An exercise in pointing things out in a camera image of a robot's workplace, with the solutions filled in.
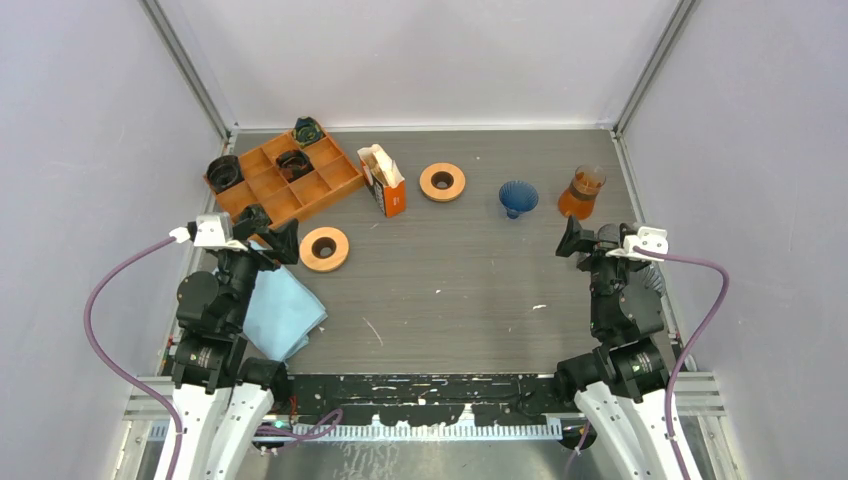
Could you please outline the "orange coffee filter box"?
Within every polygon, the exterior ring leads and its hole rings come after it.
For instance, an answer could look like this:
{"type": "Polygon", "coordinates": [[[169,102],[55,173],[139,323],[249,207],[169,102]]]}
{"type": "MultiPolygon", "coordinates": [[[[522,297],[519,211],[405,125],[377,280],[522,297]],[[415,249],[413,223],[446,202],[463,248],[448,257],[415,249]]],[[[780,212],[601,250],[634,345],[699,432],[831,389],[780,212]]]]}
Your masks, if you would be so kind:
{"type": "Polygon", "coordinates": [[[406,209],[405,178],[397,163],[379,145],[357,150],[366,186],[387,218],[406,209]]]}

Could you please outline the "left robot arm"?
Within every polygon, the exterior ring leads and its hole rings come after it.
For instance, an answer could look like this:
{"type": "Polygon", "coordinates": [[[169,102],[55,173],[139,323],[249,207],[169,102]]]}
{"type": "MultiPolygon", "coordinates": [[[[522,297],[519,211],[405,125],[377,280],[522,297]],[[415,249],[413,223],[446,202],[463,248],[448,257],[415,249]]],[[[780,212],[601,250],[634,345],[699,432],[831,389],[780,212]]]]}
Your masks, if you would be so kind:
{"type": "Polygon", "coordinates": [[[257,277],[299,260],[299,222],[273,228],[258,206],[237,218],[203,214],[171,231],[217,260],[215,272],[187,276],[177,290],[177,343],[165,405],[171,422],[158,479],[232,479],[267,413],[292,397],[280,361],[246,358],[244,324],[257,277]]]}

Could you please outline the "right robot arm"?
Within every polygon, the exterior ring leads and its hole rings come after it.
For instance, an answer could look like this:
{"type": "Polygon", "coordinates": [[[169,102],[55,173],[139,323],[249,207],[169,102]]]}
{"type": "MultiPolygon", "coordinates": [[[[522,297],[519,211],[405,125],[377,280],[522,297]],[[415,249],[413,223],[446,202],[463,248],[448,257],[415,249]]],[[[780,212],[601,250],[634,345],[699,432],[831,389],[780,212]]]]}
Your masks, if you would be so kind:
{"type": "Polygon", "coordinates": [[[660,280],[651,264],[667,254],[663,229],[607,224],[599,231],[571,216],[557,246],[590,275],[591,352],[563,360],[555,396],[579,410],[595,441],[627,479],[698,479],[682,431],[671,375],[654,337],[665,328],[660,280]]]}

